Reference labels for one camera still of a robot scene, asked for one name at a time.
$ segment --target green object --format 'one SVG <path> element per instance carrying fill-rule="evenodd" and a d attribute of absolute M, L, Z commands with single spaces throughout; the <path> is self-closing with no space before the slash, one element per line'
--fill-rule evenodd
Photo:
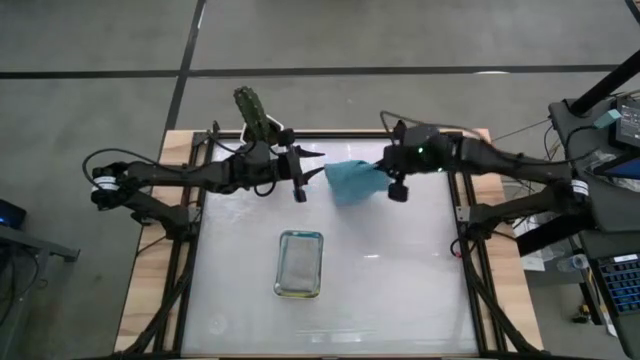
<path fill-rule="evenodd" d="M 236 105 L 238 106 L 238 110 L 240 110 L 240 114 L 242 114 L 244 122 L 253 134 L 252 140 L 272 144 L 273 141 L 270 141 L 270 121 L 264 112 L 258 94 L 250 87 L 242 86 L 233 92 L 233 97 L 236 100 Z"/>
<path fill-rule="evenodd" d="M 618 110 L 609 110 L 606 113 L 602 114 L 602 116 L 600 116 L 598 120 L 594 121 L 593 126 L 596 129 L 604 129 L 605 127 L 616 122 L 616 120 L 620 119 L 621 117 L 622 115 Z"/>

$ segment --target white label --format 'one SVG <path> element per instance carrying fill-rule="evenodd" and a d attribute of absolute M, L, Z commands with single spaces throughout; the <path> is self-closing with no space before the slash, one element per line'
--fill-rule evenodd
<path fill-rule="evenodd" d="M 100 185 L 100 188 L 102 190 L 113 190 L 113 191 L 116 191 L 116 190 L 120 189 L 120 186 L 118 186 L 116 184 L 98 184 L 98 185 Z M 91 188 L 91 192 L 94 192 L 96 190 L 98 190 L 98 188 L 95 187 L 95 186 L 93 186 Z"/>
<path fill-rule="evenodd" d="M 101 189 L 103 190 L 113 190 L 116 191 L 118 189 L 120 189 L 120 186 L 116 185 L 116 178 L 113 176 L 100 176 L 97 177 L 95 179 L 93 179 L 93 182 L 95 182 L 96 184 L 98 184 L 100 186 Z M 93 186 L 91 188 L 91 192 L 94 192 L 98 190 L 97 187 Z"/>
<path fill-rule="evenodd" d="M 579 192 L 580 194 L 589 196 L 589 190 L 585 189 L 585 188 L 581 188 L 581 187 L 574 187 L 573 188 L 573 192 Z"/>
<path fill-rule="evenodd" d="M 613 258 L 613 261 L 615 262 L 623 262 L 623 261 L 629 261 L 629 260 L 638 260 L 638 255 L 631 254 L 631 255 L 616 256 Z"/>
<path fill-rule="evenodd" d="M 571 180 L 571 186 L 573 186 L 573 192 L 589 196 L 589 185 L 586 182 L 581 180 Z"/>

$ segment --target wooden table frame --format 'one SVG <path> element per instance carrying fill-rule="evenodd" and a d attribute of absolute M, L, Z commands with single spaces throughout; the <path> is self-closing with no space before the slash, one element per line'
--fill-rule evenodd
<path fill-rule="evenodd" d="M 481 132 L 489 137 L 486 130 Z M 228 131 L 221 138 L 237 139 L 239 131 Z M 323 138 L 386 138 L 384 131 L 378 130 L 324 130 L 296 131 L 300 139 Z M 202 164 L 212 158 L 213 144 L 209 144 L 203 132 L 169 131 L 164 139 L 159 161 L 167 165 Z M 463 177 L 450 176 L 451 189 L 456 189 L 452 199 L 455 205 L 478 203 L 498 204 L 504 202 L 504 193 L 499 175 Z M 204 205 L 204 191 L 196 189 L 155 187 L 153 196 L 168 205 Z M 501 232 L 512 233 L 508 226 Z M 141 233 L 139 248 L 142 248 L 164 234 L 160 225 L 145 227 Z M 163 241 L 149 248 L 135 260 L 129 291 L 123 309 L 114 351 L 125 350 L 141 332 L 145 330 L 156 311 L 168 299 L 168 293 L 176 286 L 176 279 L 184 275 L 185 269 L 193 270 L 197 238 L 191 244 Z M 525 338 L 537 348 L 542 348 L 538 325 L 529 295 L 524 271 L 520 263 L 517 244 L 501 236 L 493 236 L 491 241 L 479 243 L 474 254 L 474 263 L 487 287 L 498 298 L 500 306 Z M 154 341 L 147 346 L 145 354 L 154 358 L 181 357 L 182 338 L 186 321 L 190 284 L 182 293 L 181 299 L 171 308 L 162 331 L 154 337 L 163 341 Z M 484 303 L 470 291 L 470 306 L 474 320 L 479 350 L 513 350 L 505 342 Z"/>

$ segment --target black cable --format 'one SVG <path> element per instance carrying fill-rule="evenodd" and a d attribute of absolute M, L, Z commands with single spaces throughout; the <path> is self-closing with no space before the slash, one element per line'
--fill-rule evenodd
<path fill-rule="evenodd" d="M 577 132 L 583 131 L 583 130 L 595 130 L 596 127 L 593 125 L 589 125 L 589 126 L 579 126 L 571 131 L 569 131 L 569 134 L 567 135 L 567 141 L 566 141 L 566 146 L 565 146 L 565 155 L 569 152 L 569 143 L 571 142 L 571 137 L 573 137 L 573 135 Z"/>
<path fill-rule="evenodd" d="M 258 195 L 259 197 L 266 197 L 266 196 L 271 195 L 271 193 L 273 192 L 273 190 L 274 190 L 275 188 L 276 188 L 276 182 L 274 181 L 274 182 L 272 182 L 272 183 L 271 183 L 271 188 L 270 188 L 269 190 L 267 190 L 267 192 L 265 192 L 265 193 L 260 193 L 260 192 L 258 191 L 258 187 L 257 187 L 257 186 L 254 186 L 254 187 L 253 187 L 253 192 L 254 192 L 254 193 L 256 193 L 256 195 Z"/>
<path fill-rule="evenodd" d="M 574 158 L 571 158 L 571 159 L 567 159 L 567 160 L 561 160 L 561 161 L 542 161 L 542 162 L 528 162 L 528 161 L 522 161 L 522 160 L 520 159 L 520 157 L 524 156 L 524 153 L 519 153 L 519 154 L 517 154 L 517 155 L 518 155 L 518 157 L 517 157 L 517 158 L 515 158 L 515 159 L 513 159 L 513 158 L 510 158 L 510 157 L 506 156 L 505 154 L 503 154 L 500 150 L 498 150 L 498 149 L 496 149 L 496 148 L 494 148 L 494 147 L 492 147 L 492 148 L 493 148 L 494 152 L 495 152 L 495 153 L 496 153 L 500 158 L 502 158 L 503 160 L 507 160 L 507 161 L 512 162 L 515 166 L 522 166 L 522 165 L 525 165 L 525 166 L 547 166 L 547 165 L 562 165 L 562 164 L 570 164 L 570 163 L 573 163 L 573 162 L 575 162 L 575 161 L 582 160 L 582 159 L 584 159 L 584 158 L 588 157 L 589 155 L 593 154 L 596 150 L 598 150 L 598 148 L 596 147 L 596 148 L 591 149 L 590 151 L 586 152 L 585 154 L 582 154 L 582 155 L 580 155 L 580 156 L 577 156 L 577 157 L 574 157 Z"/>
<path fill-rule="evenodd" d="M 480 295 L 485 305 L 489 309 L 489 312 L 502 327 L 504 333 L 507 335 L 509 340 L 511 340 L 511 343 L 516 348 L 516 350 L 518 352 L 525 353 L 539 353 L 540 351 L 533 345 L 529 344 L 524 336 L 522 336 L 518 329 L 513 325 L 511 320 L 509 320 L 509 317 L 507 317 L 507 315 L 504 313 L 496 299 L 490 295 L 490 292 L 487 290 L 484 283 L 482 282 L 482 279 L 480 279 L 480 276 L 476 272 L 471 257 L 463 257 L 462 261 L 463 265 L 467 268 L 467 273 L 470 275 L 469 277 L 467 277 L 467 281 L 476 290 L 476 293 Z"/>
<path fill-rule="evenodd" d="M 504 237 L 506 237 L 507 239 L 511 239 L 511 240 L 513 240 L 513 241 L 518 241 L 515 237 L 513 237 L 513 236 L 511 236 L 511 235 L 509 235 L 509 234 L 505 234 L 505 233 L 503 233 L 503 232 L 501 232 L 501 231 L 493 230 L 492 232 L 493 232 L 494 234 L 498 234 L 498 235 L 500 235 L 500 236 L 504 236 Z"/>
<path fill-rule="evenodd" d="M 143 247 L 142 249 L 138 250 L 138 252 L 136 252 L 136 257 L 140 256 L 140 254 L 142 254 L 143 251 L 147 250 L 148 248 L 152 247 L 153 245 L 159 243 L 160 241 L 164 240 L 167 238 L 167 235 L 164 235 L 163 237 L 154 240 L 153 242 L 151 242 L 150 244 L 147 244 L 147 246 Z"/>
<path fill-rule="evenodd" d="M 527 220 L 527 218 L 528 217 L 523 217 L 522 219 L 520 219 L 520 221 L 517 224 L 513 225 L 512 227 L 514 229 L 517 228 L 518 226 L 522 225 L 522 223 L 525 222 L 525 220 Z"/>
<path fill-rule="evenodd" d="M 547 131 L 544 132 L 544 152 L 547 154 L 547 159 L 551 160 L 551 154 L 549 154 L 549 148 L 547 147 L 547 135 L 549 135 L 549 131 L 553 129 L 553 125 L 549 126 Z"/>
<path fill-rule="evenodd" d="M 13 256 L 11 257 L 10 261 L 11 261 L 11 285 L 9 285 L 9 292 L 11 293 L 11 295 L 9 299 L 9 304 L 7 305 L 7 308 L 4 311 L 4 314 L 2 314 L 2 318 L 0 318 L 0 327 L 4 325 L 4 322 L 9 317 L 9 314 L 11 313 L 11 309 L 13 308 L 13 305 L 15 304 L 15 300 L 16 300 L 16 263 Z"/>
<path fill-rule="evenodd" d="M 25 254 L 27 254 L 31 258 L 31 261 L 33 261 L 33 266 L 34 266 L 33 276 L 31 277 L 31 280 L 29 281 L 29 284 L 27 284 L 27 286 L 24 289 L 20 290 L 15 296 L 15 297 L 19 298 L 20 296 L 24 295 L 24 293 L 26 293 L 29 289 L 31 289 L 33 284 L 35 284 L 36 280 L 38 280 L 38 275 L 40 274 L 40 263 L 38 262 L 38 259 L 36 259 L 35 255 L 30 253 L 28 250 L 26 250 L 26 249 L 24 249 L 22 247 L 16 247 L 16 248 L 18 250 L 23 251 Z"/>
<path fill-rule="evenodd" d="M 531 182 L 529 182 L 529 185 L 527 185 L 527 184 L 524 183 L 524 181 L 522 181 L 520 179 L 516 179 L 514 177 L 511 177 L 511 179 L 513 179 L 515 182 L 517 182 L 518 184 L 522 185 L 523 187 L 527 188 L 529 191 L 533 191 L 533 188 L 531 187 Z"/>
<path fill-rule="evenodd" d="M 232 154 L 236 154 L 236 155 L 246 155 L 248 153 L 251 152 L 251 150 L 253 150 L 253 148 L 256 147 L 257 141 L 253 141 L 251 143 L 251 147 L 249 147 L 249 149 L 247 150 L 243 150 L 243 151 L 238 151 L 238 150 L 233 150 L 232 148 L 222 144 L 218 138 L 211 132 L 211 130 L 207 130 L 207 136 L 209 137 L 209 139 L 211 139 L 211 141 L 213 141 L 214 144 L 218 145 L 221 149 L 226 150 Z"/>
<path fill-rule="evenodd" d="M 415 120 L 406 116 L 402 116 L 396 113 L 392 113 L 390 111 L 387 110 L 382 110 L 380 111 L 380 119 L 382 121 L 382 125 L 384 125 L 385 130 L 387 131 L 387 134 L 391 134 L 391 131 L 389 131 L 389 126 L 386 123 L 386 120 L 384 119 L 385 116 L 390 116 L 393 118 L 396 118 L 398 120 L 404 120 L 406 122 L 410 122 L 412 124 L 417 124 L 417 125 L 430 125 L 430 126 L 434 126 L 437 128 L 444 128 L 444 129 L 456 129 L 456 130 L 462 130 L 462 131 L 466 131 L 469 132 L 473 135 L 475 135 L 478 139 L 484 140 L 484 136 L 482 136 L 482 134 L 480 134 L 478 131 L 474 130 L 474 129 L 470 129 L 464 126 L 459 126 L 459 125 L 449 125 L 449 124 L 438 124 L 438 123 L 428 123 L 428 122 L 424 122 L 424 121 L 420 121 L 420 120 Z"/>
<path fill-rule="evenodd" d="M 508 134 L 500 135 L 500 136 L 498 136 L 498 137 L 496 137 L 496 138 L 492 139 L 492 142 L 496 142 L 496 141 L 498 141 L 498 140 L 504 139 L 504 138 L 509 137 L 509 136 L 511 136 L 511 135 L 515 135 L 515 134 L 521 133 L 521 132 L 523 132 L 523 131 L 525 131 L 525 130 L 529 130 L 529 129 L 531 129 L 531 128 L 533 128 L 533 127 L 536 127 L 536 126 L 538 126 L 538 125 L 540 125 L 540 124 L 544 124 L 544 123 L 546 123 L 547 121 L 551 121 L 551 119 L 550 119 L 550 118 L 547 118 L 547 119 L 542 120 L 542 121 L 539 121 L 539 122 L 537 122 L 537 123 L 535 123 L 535 124 L 533 124 L 533 125 L 529 125 L 529 126 L 523 127 L 522 129 L 518 129 L 518 130 L 516 130 L 516 131 L 514 131 L 514 132 L 510 132 L 510 133 L 508 133 Z"/>
<path fill-rule="evenodd" d="M 391 129 L 389 129 L 389 125 L 387 124 L 387 121 L 384 119 L 384 114 L 382 113 L 382 111 L 380 111 L 380 122 L 382 122 L 382 126 L 384 127 L 384 131 L 389 136 L 389 140 L 391 140 L 391 145 L 395 146 L 396 142 L 393 141 L 393 134 L 391 133 Z"/>
<path fill-rule="evenodd" d="M 459 243 L 459 242 L 460 242 L 460 238 L 457 238 L 457 239 L 453 240 L 453 242 L 451 243 L 451 245 L 449 245 L 449 252 L 451 253 L 451 255 L 453 255 L 453 256 L 455 256 L 455 257 L 457 257 L 457 258 L 462 257 L 462 252 L 456 252 L 456 251 L 453 249 L 453 247 L 454 247 L 457 243 Z M 473 242 L 473 244 L 471 244 L 471 247 L 469 248 L 469 253 L 472 253 L 472 252 L 473 252 L 473 250 L 475 250 L 475 248 L 476 248 L 476 244 L 477 244 L 477 242 L 476 242 L 476 241 L 474 241 L 474 242 Z"/>
<path fill-rule="evenodd" d="M 197 200 L 190 201 L 187 205 L 189 205 L 189 204 L 193 204 L 193 203 L 196 203 L 196 202 L 197 202 Z M 202 208 L 200 208 L 200 211 L 198 211 L 198 214 L 196 214 L 196 216 L 193 218 L 193 220 L 191 221 L 191 224 L 192 224 L 192 225 L 193 225 L 193 224 L 195 224 L 196 222 L 200 221 L 200 219 L 202 219 Z M 164 240 L 164 239 L 166 239 L 166 238 L 167 238 L 167 235 L 164 235 L 164 236 L 162 236 L 162 237 L 158 238 L 157 240 L 154 240 L 154 241 L 153 241 L 153 242 L 151 242 L 150 244 L 146 245 L 146 246 L 145 246 L 145 247 L 143 247 L 142 249 L 138 250 L 138 251 L 136 252 L 136 257 L 140 256 L 140 254 L 141 254 L 143 251 L 145 251 L 145 250 L 149 249 L 149 248 L 150 248 L 150 247 L 152 247 L 153 245 L 155 245 L 155 244 L 159 243 L 160 241 L 162 241 L 162 240 Z"/>

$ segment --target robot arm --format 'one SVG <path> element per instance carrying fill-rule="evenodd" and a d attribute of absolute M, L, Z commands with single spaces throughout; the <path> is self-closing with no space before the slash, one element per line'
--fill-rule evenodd
<path fill-rule="evenodd" d="M 116 162 L 93 169 L 94 187 L 91 201 L 99 210 L 110 210 L 119 206 L 133 210 L 131 217 L 141 224 L 150 219 L 159 221 L 167 232 L 167 238 L 188 237 L 193 228 L 193 216 L 184 206 L 169 206 L 152 196 L 139 191 L 147 186 L 177 186 L 202 188 L 219 194 L 232 194 L 263 184 L 275 184 L 292 180 L 294 199 L 305 202 L 302 187 L 318 172 L 318 169 L 303 173 L 300 158 L 316 157 L 314 153 L 292 146 L 293 132 L 284 131 L 286 138 L 284 153 L 272 152 L 262 141 L 246 144 L 222 161 L 213 161 L 202 166 L 161 165 L 135 161 Z"/>
<path fill-rule="evenodd" d="M 428 125 L 406 128 L 399 122 L 393 134 L 397 143 L 385 147 L 384 157 L 377 165 L 378 170 L 395 179 L 388 191 L 389 198 L 395 201 L 407 201 L 409 189 L 404 185 L 405 177 L 418 173 L 497 173 L 547 185 L 537 194 L 498 205 L 459 207 L 457 218 L 469 225 L 471 237 L 489 238 L 501 222 L 546 211 L 564 218 L 580 219 L 584 226 L 590 226 L 590 222 L 583 221 L 589 219 L 591 214 L 589 197 L 583 191 L 583 186 L 587 185 L 572 179 L 571 167 L 567 162 L 548 162 L 503 152 L 484 140 L 464 137 L 459 133 L 440 133 L 437 128 Z M 576 232 L 576 226 L 565 228 L 568 232 Z M 535 234 L 527 234 L 527 241 L 522 244 L 519 241 L 519 246 L 522 254 L 526 255 L 568 235 L 571 234 L 558 233 L 557 236 L 547 236 L 545 242 L 539 242 L 529 241 Z"/>

